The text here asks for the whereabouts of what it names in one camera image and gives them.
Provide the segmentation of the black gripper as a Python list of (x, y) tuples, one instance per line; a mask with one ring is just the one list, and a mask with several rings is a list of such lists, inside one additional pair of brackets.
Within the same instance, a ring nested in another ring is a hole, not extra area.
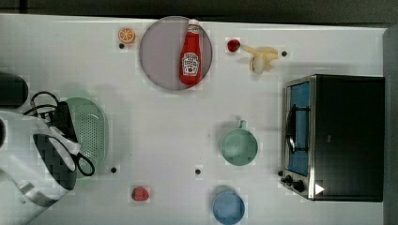
[(65, 138), (74, 143), (78, 142), (66, 101), (60, 101), (55, 107), (52, 125), (58, 128)]

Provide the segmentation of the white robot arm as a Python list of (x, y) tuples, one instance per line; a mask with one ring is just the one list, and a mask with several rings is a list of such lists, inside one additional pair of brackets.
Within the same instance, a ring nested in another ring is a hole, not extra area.
[(1, 225), (26, 225), (75, 187), (80, 145), (34, 116), (1, 112)]

